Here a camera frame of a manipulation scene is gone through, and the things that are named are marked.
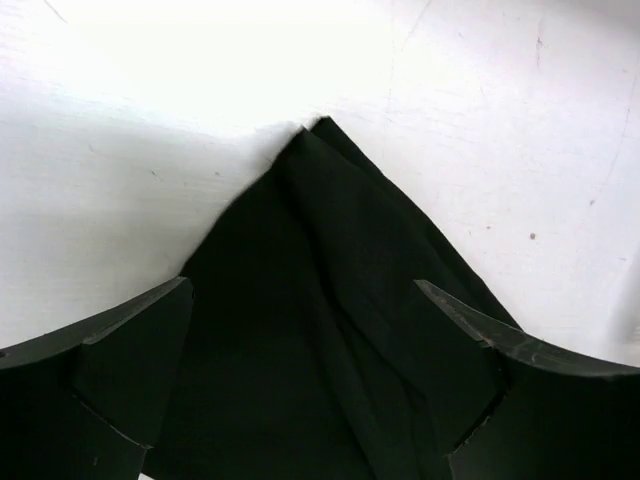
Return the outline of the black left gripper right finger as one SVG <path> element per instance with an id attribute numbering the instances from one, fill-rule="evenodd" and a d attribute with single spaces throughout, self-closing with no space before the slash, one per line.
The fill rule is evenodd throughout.
<path id="1" fill-rule="evenodd" d="M 436 285 L 437 445 L 455 479 L 636 479 L 639 370 L 537 339 Z"/>

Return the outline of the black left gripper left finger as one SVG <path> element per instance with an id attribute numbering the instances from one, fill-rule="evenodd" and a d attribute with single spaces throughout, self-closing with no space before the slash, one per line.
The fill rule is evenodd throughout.
<path id="1" fill-rule="evenodd" d="M 4 479 L 136 479 L 156 444 L 189 329 L 174 278 L 1 351 Z"/>

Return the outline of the black shorts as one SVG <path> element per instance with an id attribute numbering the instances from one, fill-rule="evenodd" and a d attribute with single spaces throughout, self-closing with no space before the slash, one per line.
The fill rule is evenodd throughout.
<path id="1" fill-rule="evenodd" d="M 450 477 L 427 381 L 471 360 L 419 282 L 513 318 L 333 119 L 293 136 L 181 273 L 190 329 L 147 476 Z"/>

